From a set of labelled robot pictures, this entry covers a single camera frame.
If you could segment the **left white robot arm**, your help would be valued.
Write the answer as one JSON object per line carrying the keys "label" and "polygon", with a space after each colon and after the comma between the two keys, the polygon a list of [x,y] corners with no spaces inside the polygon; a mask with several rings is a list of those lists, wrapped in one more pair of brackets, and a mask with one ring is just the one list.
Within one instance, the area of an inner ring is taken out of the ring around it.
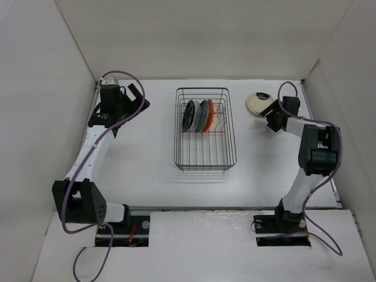
{"label": "left white robot arm", "polygon": [[86,136],[72,168],[52,186],[53,198],[63,223],[101,225],[111,223],[118,233],[131,228],[130,208],[108,202],[96,182],[110,145],[122,125],[149,107],[143,88],[115,83],[99,88],[99,102],[92,112]]}

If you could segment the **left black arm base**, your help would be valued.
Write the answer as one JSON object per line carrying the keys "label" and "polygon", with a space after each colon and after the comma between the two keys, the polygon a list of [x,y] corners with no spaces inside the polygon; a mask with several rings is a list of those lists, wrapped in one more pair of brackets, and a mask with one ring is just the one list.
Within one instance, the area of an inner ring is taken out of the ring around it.
{"label": "left black arm base", "polygon": [[[150,212],[131,211],[130,224],[110,223],[113,228],[112,247],[147,247],[149,245]],[[95,236],[95,247],[108,247],[110,228],[98,227]]]}

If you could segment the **blue patterned plate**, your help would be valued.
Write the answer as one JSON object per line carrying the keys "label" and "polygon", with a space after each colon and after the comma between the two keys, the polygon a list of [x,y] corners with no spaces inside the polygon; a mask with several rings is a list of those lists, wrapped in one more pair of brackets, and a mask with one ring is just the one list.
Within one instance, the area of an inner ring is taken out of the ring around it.
{"label": "blue patterned plate", "polygon": [[201,132],[207,122],[209,116],[209,103],[207,100],[203,100],[200,103],[200,113],[196,125],[196,132]]}

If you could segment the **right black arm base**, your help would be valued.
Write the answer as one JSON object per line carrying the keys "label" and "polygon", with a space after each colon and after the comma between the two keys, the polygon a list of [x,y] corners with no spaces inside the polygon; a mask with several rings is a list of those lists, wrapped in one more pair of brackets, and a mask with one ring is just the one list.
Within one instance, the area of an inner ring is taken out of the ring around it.
{"label": "right black arm base", "polygon": [[275,211],[273,214],[256,213],[253,227],[258,247],[310,247],[306,222],[302,213]]}

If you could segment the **orange plate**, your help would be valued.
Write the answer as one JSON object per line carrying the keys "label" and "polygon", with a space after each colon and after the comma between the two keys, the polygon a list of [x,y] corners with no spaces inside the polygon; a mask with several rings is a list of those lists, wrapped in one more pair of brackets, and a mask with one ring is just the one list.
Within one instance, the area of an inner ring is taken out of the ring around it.
{"label": "orange plate", "polygon": [[208,115],[207,115],[206,123],[205,123],[205,125],[202,129],[202,132],[207,132],[210,129],[210,127],[213,123],[213,119],[214,119],[214,103],[211,99],[209,99],[207,101],[207,103],[208,103],[208,106],[209,106]]}

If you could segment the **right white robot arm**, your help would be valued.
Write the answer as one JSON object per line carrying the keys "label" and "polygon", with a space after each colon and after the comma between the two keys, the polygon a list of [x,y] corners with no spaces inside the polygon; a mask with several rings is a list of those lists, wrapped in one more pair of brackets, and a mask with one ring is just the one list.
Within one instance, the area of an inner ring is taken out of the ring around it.
{"label": "right white robot arm", "polygon": [[340,135],[333,125],[324,125],[297,114],[300,100],[285,96],[282,104],[275,100],[260,115],[274,132],[284,130],[300,138],[299,170],[292,187],[279,201],[273,215],[254,216],[258,234],[294,233],[306,222],[304,209],[308,197],[337,167],[340,159]]}

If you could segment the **black plate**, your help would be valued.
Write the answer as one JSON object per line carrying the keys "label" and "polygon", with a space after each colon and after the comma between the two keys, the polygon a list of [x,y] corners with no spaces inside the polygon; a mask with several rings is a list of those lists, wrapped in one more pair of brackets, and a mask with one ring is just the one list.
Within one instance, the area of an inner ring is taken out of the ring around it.
{"label": "black plate", "polygon": [[183,121],[182,121],[182,131],[187,132],[194,119],[194,114],[195,114],[195,105],[193,100],[189,100],[183,113]]}

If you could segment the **cream plate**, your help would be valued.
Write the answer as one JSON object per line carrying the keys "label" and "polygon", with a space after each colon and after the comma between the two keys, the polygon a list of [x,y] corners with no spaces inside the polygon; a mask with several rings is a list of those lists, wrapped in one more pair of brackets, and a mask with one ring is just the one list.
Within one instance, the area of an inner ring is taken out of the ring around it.
{"label": "cream plate", "polygon": [[250,113],[261,118],[261,112],[267,109],[274,101],[275,99],[268,93],[255,92],[247,98],[246,106]]}

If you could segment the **clear glass plate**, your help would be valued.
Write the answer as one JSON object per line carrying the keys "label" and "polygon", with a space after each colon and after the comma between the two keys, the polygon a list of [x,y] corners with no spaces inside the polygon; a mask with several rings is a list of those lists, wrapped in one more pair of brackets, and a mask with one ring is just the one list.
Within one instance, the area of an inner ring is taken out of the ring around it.
{"label": "clear glass plate", "polygon": [[197,124],[200,120],[200,115],[202,112],[202,107],[198,101],[194,101],[194,116],[193,116],[193,121],[192,124],[189,128],[189,132],[195,132],[197,129]]}

